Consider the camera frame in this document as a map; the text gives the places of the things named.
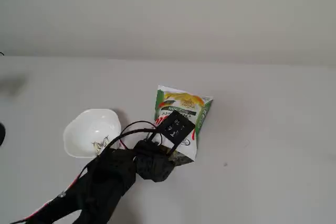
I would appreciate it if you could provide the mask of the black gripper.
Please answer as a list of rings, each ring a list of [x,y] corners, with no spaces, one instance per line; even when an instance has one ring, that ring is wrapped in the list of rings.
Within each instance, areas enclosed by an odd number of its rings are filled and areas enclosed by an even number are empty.
[[[143,179],[163,182],[174,169],[174,163],[156,142],[139,141],[134,152],[136,171]]]

